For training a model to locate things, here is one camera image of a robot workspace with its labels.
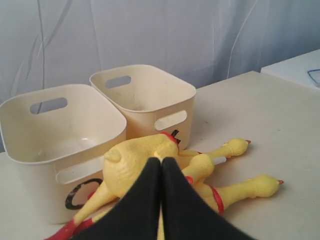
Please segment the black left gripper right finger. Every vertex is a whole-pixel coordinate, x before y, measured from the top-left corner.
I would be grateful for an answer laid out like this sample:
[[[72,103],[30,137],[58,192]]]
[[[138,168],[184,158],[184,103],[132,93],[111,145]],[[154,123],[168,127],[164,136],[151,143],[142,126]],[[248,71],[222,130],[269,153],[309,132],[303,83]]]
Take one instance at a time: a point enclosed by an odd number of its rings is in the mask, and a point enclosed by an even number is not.
[[[249,240],[212,210],[187,182],[173,157],[162,161],[161,207],[166,240]]]

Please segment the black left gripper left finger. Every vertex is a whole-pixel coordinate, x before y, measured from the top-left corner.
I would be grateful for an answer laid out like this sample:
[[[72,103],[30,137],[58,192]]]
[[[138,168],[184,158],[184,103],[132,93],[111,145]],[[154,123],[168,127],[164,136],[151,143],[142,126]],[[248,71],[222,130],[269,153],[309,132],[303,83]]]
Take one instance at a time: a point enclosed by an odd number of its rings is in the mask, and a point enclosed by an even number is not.
[[[129,191],[74,240],[156,240],[160,214],[160,160],[150,157]]]

